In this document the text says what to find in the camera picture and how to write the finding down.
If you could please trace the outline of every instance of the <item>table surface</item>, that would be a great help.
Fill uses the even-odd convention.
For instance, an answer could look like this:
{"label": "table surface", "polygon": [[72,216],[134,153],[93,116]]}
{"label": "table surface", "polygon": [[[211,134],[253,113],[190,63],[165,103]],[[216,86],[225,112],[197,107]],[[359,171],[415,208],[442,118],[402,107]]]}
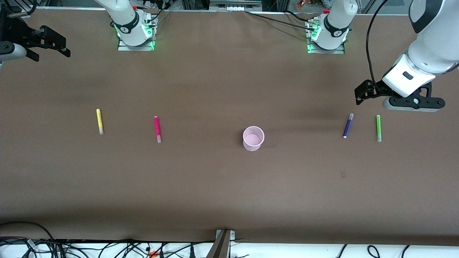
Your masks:
{"label": "table surface", "polygon": [[[298,28],[173,12],[154,51],[118,52],[105,11],[37,10],[29,25],[64,35],[72,56],[36,49],[40,62],[0,71],[0,220],[56,238],[197,241],[232,228],[253,242],[459,244],[458,73],[435,79],[437,113],[356,106],[369,20],[355,17],[344,55],[319,55]],[[407,16],[378,17],[375,76],[414,39]],[[251,125],[266,135],[255,152],[242,146]]]}

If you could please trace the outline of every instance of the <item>pink cup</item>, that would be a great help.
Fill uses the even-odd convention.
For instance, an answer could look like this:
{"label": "pink cup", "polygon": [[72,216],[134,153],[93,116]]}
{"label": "pink cup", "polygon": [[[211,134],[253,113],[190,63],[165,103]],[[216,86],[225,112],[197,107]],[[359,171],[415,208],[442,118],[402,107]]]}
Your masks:
{"label": "pink cup", "polygon": [[242,143],[248,151],[256,151],[264,141],[264,132],[257,126],[247,127],[242,134]]}

